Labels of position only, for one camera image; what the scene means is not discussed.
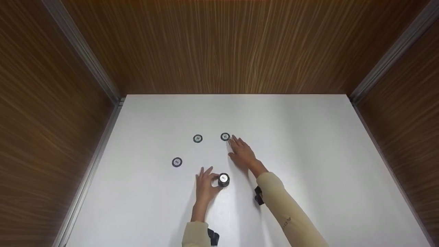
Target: metal frame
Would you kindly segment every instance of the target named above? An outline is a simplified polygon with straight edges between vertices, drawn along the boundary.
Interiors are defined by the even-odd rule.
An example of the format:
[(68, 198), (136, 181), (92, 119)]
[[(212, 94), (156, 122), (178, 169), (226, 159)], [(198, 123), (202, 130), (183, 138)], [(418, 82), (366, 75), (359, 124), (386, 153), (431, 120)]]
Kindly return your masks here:
[(123, 98), (117, 106), (115, 106), (113, 113), (108, 120), (107, 126), (99, 140), (96, 150), (94, 151), (93, 157), (88, 165), (87, 171), (79, 185), (76, 192), (75, 198), (68, 209), (67, 215), (58, 231), (58, 235), (52, 245), (52, 247), (64, 247), (72, 233), (73, 226), (75, 225), (76, 219), (78, 218), (79, 211), (81, 210), (82, 204), (84, 203), (85, 197), (87, 195), (88, 189), (90, 188), (91, 181), (93, 180), (94, 174), (96, 173), (99, 162), (101, 161), (102, 155), (104, 153), (107, 142), (110, 138), (111, 132), (114, 125), (116, 124), (117, 117), (119, 116), (120, 110), (122, 109)]
[(369, 127), (367, 126), (366, 122), (364, 121), (364, 118), (361, 116), (361, 113), (359, 111), (359, 109), (355, 106), (352, 105), (354, 107), (355, 112), (357, 113), (358, 118), (360, 119), (361, 123), (364, 126), (364, 129), (366, 130), (367, 134), (369, 135), (371, 141), (373, 142), (375, 148), (377, 149), (379, 155), (381, 156), (381, 159), (384, 162), (384, 165), (386, 166), (387, 170), (389, 171), (390, 175), (393, 178), (393, 181), (395, 182), (396, 186), (399, 189), (399, 192), (401, 193), (401, 195), (403, 196), (404, 200), (406, 201), (407, 205), (410, 208), (410, 211), (412, 212), (413, 216), (415, 217), (419, 227), (421, 228), (423, 234), (425, 235), (425, 238), (427, 239), (428, 243), (430, 244), (431, 247), (435, 246), (433, 243), (433, 239), (430, 237), (430, 235), (427, 232), (427, 229), (425, 228), (424, 224), (422, 223), (421, 219), (419, 218), (418, 214), (416, 213), (413, 205), (411, 204), (411, 202), (409, 201), (407, 194), (405, 193), (404, 189), (402, 188), (401, 184), (399, 183), (398, 179), (395, 176), (395, 173), (393, 173), (392, 168), (389, 166), (387, 160), (384, 157), (384, 154), (380, 148), (380, 146), (378, 145), (375, 137), (372, 135), (371, 130), (369, 129)]
[(110, 77), (101, 66), (96, 56), (88, 46), (72, 17), (60, 0), (41, 0), (49, 11), (58, 27), (64, 33), (66, 38), (72, 44), (78, 55), (84, 61), (91, 74), (94, 76), (100, 87), (111, 99), (113, 104), (117, 105), (121, 98), (117, 87), (111, 82)]
[(349, 96), (354, 105), (358, 105), (361, 99), (376, 85), (376, 83), (388, 72), (396, 61), (410, 48), (419, 37), (439, 17), (439, 0), (430, 0), (410, 26), (401, 34), (390, 49), (381, 57), (380, 61), (361, 81)]

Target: wooden wall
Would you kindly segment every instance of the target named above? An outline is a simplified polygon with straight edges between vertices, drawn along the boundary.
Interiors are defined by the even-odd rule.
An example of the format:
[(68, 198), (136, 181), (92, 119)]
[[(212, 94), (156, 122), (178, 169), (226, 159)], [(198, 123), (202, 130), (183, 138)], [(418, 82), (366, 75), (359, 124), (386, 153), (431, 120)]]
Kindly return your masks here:
[(367, 94), (359, 110), (439, 246), (439, 20)]
[(63, 2), (122, 94), (350, 94), (427, 0)]
[(112, 109), (40, 1), (0, 1), (0, 246), (51, 246)]

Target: person's left hand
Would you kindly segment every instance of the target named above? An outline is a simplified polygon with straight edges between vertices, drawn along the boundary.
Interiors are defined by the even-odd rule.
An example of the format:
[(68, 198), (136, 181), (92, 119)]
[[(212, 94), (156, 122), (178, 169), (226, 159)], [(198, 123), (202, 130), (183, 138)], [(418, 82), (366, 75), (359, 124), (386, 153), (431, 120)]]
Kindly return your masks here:
[(212, 186), (212, 180), (218, 178), (218, 174), (210, 173), (213, 167), (204, 171), (201, 167), (200, 174), (195, 175), (197, 180), (197, 203), (207, 205), (221, 191), (222, 187)]

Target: black cylinder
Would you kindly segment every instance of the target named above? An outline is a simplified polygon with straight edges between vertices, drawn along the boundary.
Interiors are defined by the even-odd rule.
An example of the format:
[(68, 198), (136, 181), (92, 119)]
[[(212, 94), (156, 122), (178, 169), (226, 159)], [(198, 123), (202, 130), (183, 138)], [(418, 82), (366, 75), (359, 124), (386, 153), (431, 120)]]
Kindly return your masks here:
[(218, 186), (226, 187), (230, 183), (230, 177), (227, 173), (221, 173), (218, 176)]

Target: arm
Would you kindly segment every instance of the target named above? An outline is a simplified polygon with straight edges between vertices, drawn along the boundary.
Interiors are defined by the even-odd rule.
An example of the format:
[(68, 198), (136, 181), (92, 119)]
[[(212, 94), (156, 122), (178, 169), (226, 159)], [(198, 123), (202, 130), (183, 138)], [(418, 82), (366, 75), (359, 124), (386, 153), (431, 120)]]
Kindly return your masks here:
[(195, 175), (197, 181), (197, 200), (192, 208), (192, 218), (186, 224), (183, 240), (183, 247), (210, 247), (210, 238), (207, 235), (207, 223), (205, 222), (207, 206), (210, 201), (221, 191), (222, 187), (213, 187), (212, 180), (218, 178), (218, 174), (210, 173), (213, 167), (204, 172), (201, 168), (200, 174)]
[(296, 201), (285, 190), (282, 181), (256, 159), (254, 152), (241, 138), (229, 140), (232, 161), (241, 169), (249, 169), (262, 190), (264, 203), (284, 231), (291, 246), (323, 247), (326, 241)]

